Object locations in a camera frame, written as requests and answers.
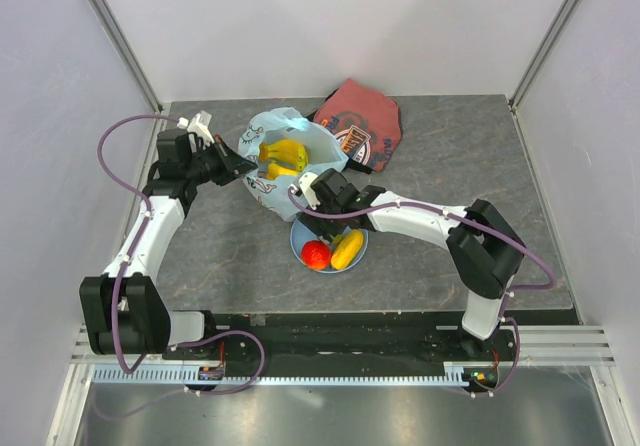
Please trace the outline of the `yellow banana bunch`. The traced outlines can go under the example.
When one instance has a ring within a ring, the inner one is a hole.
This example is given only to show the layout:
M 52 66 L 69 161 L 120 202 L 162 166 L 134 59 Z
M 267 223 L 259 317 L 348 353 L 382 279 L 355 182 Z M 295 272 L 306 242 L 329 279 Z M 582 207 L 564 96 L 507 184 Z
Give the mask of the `yellow banana bunch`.
M 269 159 L 287 163 L 298 172 L 303 171 L 309 163 L 305 146 L 291 139 L 281 139 L 275 143 L 263 142 L 259 146 L 259 160 L 267 162 Z
M 297 177 L 298 174 L 297 170 L 286 168 L 276 162 L 270 162 L 267 166 L 266 179 L 274 181 L 280 176 Z

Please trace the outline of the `light blue plastic bag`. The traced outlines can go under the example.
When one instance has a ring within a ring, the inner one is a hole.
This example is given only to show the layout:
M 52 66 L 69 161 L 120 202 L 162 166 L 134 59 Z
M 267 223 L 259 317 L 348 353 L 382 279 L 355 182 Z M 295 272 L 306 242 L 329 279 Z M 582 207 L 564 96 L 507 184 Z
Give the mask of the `light blue plastic bag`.
M 297 177 L 280 176 L 274 181 L 267 180 L 266 172 L 270 162 L 294 169 L 287 163 L 273 159 L 261 162 L 258 158 L 261 143 L 271 144 L 284 138 L 303 144 L 309 163 Z M 347 163 L 347 155 L 342 151 L 338 140 L 327 129 L 309 121 L 291 107 L 280 107 L 254 116 L 240 136 L 238 152 L 258 165 L 257 170 L 244 178 L 249 192 L 262 206 L 285 221 L 293 220 L 298 213 L 298 209 L 288 198 L 291 184 L 297 182 L 303 173 L 320 174 L 330 168 L 342 171 Z

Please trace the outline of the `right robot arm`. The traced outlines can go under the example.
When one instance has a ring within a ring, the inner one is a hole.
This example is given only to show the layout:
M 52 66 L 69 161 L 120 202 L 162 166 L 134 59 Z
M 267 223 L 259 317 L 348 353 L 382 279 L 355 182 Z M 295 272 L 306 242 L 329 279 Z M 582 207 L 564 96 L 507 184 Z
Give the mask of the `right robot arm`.
M 334 169 L 305 173 L 293 194 L 308 227 L 329 239 L 345 229 L 393 233 L 449 252 L 468 289 L 458 347 L 467 358 L 483 358 L 494 347 L 504 297 L 523 261 L 524 243 L 488 201 L 441 206 L 410 200 L 382 187 L 361 190 Z

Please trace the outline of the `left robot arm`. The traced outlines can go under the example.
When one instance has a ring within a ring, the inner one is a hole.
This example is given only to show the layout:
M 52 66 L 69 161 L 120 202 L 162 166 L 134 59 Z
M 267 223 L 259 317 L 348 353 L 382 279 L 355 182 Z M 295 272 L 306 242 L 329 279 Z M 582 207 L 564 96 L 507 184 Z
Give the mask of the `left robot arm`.
M 144 187 L 133 229 L 114 260 L 79 289 L 88 340 L 98 355 L 162 354 L 174 344 L 198 359 L 219 348 L 219 335 L 203 311 L 169 312 L 156 288 L 157 275 L 199 186 L 224 186 L 256 170 L 215 136 L 211 143 L 185 129 L 157 136 L 157 160 Z

